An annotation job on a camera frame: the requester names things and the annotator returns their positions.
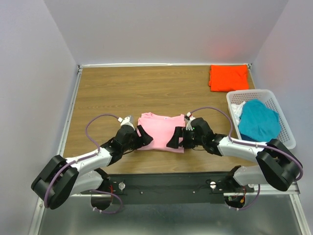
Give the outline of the pink t shirt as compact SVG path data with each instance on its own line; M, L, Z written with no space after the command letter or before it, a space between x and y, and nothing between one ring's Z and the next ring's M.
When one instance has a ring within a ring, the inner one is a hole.
M184 148L178 149L167 147L167 143L172 138L176 127L185 127L184 115L180 114L175 117L160 116L149 113L142 113L138 118L138 125L153 138L147 145L139 148L140 151L160 150L174 153L184 153Z

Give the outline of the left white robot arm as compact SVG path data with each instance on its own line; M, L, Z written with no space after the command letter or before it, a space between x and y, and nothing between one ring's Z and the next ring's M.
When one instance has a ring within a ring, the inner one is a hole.
M61 155L52 157L31 184L31 189L43 200L46 208L54 210L73 194L79 177L110 166L119 161L125 152L147 146L152 141L153 137L142 126L134 129L122 125L115 137L90 153L69 159Z

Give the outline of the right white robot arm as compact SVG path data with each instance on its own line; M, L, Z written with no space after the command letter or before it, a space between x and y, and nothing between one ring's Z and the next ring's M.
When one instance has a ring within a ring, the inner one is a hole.
M189 118L186 127L176 127L167 147L192 149L201 146L217 156L233 156L255 162L255 166L236 166L225 179L225 187L235 192L242 186L269 184L279 191L303 176L303 166L277 139L251 142L216 134L201 117Z

